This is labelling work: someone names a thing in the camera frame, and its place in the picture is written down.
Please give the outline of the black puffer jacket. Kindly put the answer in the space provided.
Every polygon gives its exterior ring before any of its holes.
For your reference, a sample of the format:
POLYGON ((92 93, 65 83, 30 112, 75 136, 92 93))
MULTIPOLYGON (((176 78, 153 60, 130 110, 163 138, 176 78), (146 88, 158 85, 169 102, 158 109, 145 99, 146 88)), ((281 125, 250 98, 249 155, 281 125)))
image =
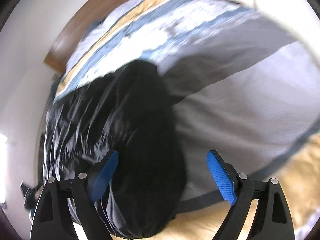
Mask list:
POLYGON ((72 179, 109 150, 118 166, 95 204, 109 232, 152 237, 174 218, 186 167, 170 96, 157 67, 135 60, 95 79, 47 112, 43 179, 72 179))

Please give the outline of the wooden headboard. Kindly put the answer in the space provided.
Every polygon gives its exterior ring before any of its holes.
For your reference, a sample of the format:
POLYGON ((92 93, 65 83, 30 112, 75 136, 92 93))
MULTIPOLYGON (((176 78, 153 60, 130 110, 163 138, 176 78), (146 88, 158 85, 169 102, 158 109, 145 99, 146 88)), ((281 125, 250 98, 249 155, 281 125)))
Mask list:
POLYGON ((58 73, 66 64, 91 23, 106 18, 116 7, 128 0, 88 0, 69 20, 51 46, 44 63, 58 73))

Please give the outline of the striped bed duvet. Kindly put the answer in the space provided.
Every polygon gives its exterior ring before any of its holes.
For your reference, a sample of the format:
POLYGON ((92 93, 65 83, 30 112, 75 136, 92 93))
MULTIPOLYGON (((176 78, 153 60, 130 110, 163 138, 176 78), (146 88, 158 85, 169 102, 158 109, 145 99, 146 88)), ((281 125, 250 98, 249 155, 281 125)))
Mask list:
POLYGON ((90 25, 53 103, 135 61, 170 96, 186 185, 174 218, 137 239, 210 239, 230 209, 207 166, 215 149, 253 180, 276 178, 305 239, 319 219, 319 65, 255 9, 226 0, 129 0, 90 25))

